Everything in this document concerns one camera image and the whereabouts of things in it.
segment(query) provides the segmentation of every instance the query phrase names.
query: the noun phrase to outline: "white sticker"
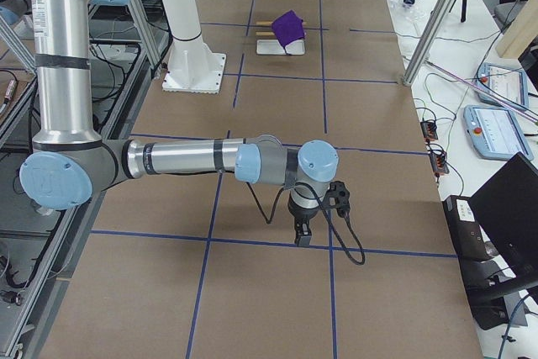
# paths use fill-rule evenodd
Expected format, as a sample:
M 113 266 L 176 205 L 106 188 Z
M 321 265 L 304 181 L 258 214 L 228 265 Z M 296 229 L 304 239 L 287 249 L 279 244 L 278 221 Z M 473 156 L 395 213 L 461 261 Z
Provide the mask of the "white sticker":
M 45 0 L 32 0 L 32 15 L 34 17 L 34 36 L 48 37 L 47 3 Z
M 467 201 L 457 199 L 457 214 L 460 216 L 462 222 L 474 222 L 474 214 L 472 214 L 471 207 Z

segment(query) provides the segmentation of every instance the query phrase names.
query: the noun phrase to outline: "computer monitor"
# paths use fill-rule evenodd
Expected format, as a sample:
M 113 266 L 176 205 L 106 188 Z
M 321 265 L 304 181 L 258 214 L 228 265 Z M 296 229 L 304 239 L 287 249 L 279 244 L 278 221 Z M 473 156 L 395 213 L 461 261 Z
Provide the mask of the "computer monitor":
M 469 206 L 516 274 L 490 287 L 468 289 L 471 306 L 494 307 L 496 299 L 525 289 L 537 300 L 538 169 L 523 154 L 514 155 L 472 195 Z

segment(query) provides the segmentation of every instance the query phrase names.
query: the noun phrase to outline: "white desk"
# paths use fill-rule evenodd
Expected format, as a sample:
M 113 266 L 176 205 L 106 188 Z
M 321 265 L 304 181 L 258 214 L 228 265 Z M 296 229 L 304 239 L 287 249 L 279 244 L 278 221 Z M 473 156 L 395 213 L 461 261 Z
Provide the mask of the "white desk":
M 416 4 L 410 10 L 404 10 L 401 0 L 396 4 L 397 0 L 388 0 L 391 8 L 391 16 L 393 18 L 394 29 L 398 34 L 406 35 L 421 35 L 430 16 L 430 11 L 434 8 L 437 0 L 417 0 Z M 456 2 L 455 7 L 445 21 L 441 25 L 438 37 L 474 40 L 477 38 L 487 37 L 498 31 L 497 24 L 489 14 L 488 9 L 482 0 L 467 1 L 467 21 L 460 22 L 462 0 Z M 473 77 L 478 64 L 482 60 L 488 47 L 497 35 L 492 36 L 487 40 L 479 40 L 471 44 L 463 42 L 447 41 L 437 39 L 430 50 L 430 60 L 435 64 L 444 67 L 448 71 L 457 74 L 459 77 Z M 398 42 L 402 55 L 410 57 L 413 54 L 414 48 L 419 40 L 413 38 L 398 37 Z M 518 67 L 520 66 L 517 60 L 506 60 L 498 56 L 495 47 L 489 52 L 488 62 L 499 63 L 503 66 Z M 430 101 L 430 96 L 425 89 L 425 78 L 431 72 L 439 73 L 437 70 L 423 66 L 417 76 L 412 89 L 413 95 L 416 98 L 424 100 L 425 106 L 435 112 L 437 118 L 452 117 L 450 113 L 443 108 L 435 105 Z M 468 104 L 481 104 L 477 94 L 469 89 L 466 94 L 466 87 L 461 84 L 450 83 L 438 77 L 429 77 L 427 81 L 430 93 L 433 99 L 450 110 L 456 112 L 457 119 L 451 131 L 450 146 L 448 146 L 448 133 L 451 126 L 451 121 L 448 119 L 438 122 L 439 145 L 445 149 L 448 146 L 448 161 L 461 173 L 465 188 L 464 195 L 473 195 L 503 164 L 503 161 L 488 161 L 478 157 L 476 151 L 472 148 L 471 141 L 464 130 L 462 119 L 462 108 Z M 536 93 L 532 83 L 529 84 L 529 91 Z M 424 104 L 420 100 L 415 100 L 417 107 L 423 107 Z M 530 98 L 530 107 L 538 110 L 538 99 Z M 418 115 L 421 118 L 424 110 L 418 110 Z M 426 112 L 426 119 L 430 119 L 431 114 Z M 521 128 L 525 133 L 535 133 L 536 127 L 530 122 L 518 117 Z M 533 163 L 538 164 L 538 145 L 534 138 L 528 138 L 530 148 L 536 158 Z M 458 194 L 461 190 L 461 180 L 454 172 L 443 176 L 440 179 L 439 194 L 440 199 L 444 200 L 447 196 Z M 497 258 L 498 264 L 503 268 L 506 264 Z M 530 309 L 536 311 L 536 305 L 531 299 L 527 299 L 526 303 Z M 516 358 L 518 356 L 538 357 L 538 318 L 534 315 L 527 315 L 529 327 L 512 327 L 509 334 L 517 341 L 514 343 L 507 342 L 504 348 L 503 358 Z M 484 356 L 497 357 L 498 349 L 501 344 L 501 335 L 505 331 L 505 326 L 501 325 L 489 331 L 483 331 L 477 326 L 477 333 L 482 345 Z

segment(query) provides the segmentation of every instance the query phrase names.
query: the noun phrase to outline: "robotic arm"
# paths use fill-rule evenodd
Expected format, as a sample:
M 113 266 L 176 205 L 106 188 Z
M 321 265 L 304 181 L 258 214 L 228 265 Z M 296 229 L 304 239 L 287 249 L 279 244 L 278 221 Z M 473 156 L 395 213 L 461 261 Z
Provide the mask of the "robotic arm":
M 129 0 L 31 0 L 41 131 L 20 170 L 24 191 L 37 203 L 69 209 L 92 195 L 145 174 L 233 172 L 236 179 L 292 190 L 288 207 L 298 245 L 319 211 L 338 165 L 335 149 L 314 140 L 286 148 L 272 136 L 255 139 L 140 143 L 103 140 L 92 127 L 87 5 Z

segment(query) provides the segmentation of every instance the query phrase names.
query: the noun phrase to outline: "purple block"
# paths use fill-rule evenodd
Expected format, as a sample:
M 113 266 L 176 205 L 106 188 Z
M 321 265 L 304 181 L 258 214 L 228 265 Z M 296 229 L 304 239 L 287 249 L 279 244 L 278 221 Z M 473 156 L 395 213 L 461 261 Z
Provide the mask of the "purple block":
M 286 45 L 304 38 L 303 20 L 293 10 L 286 12 L 271 24 L 278 43 L 286 50 Z

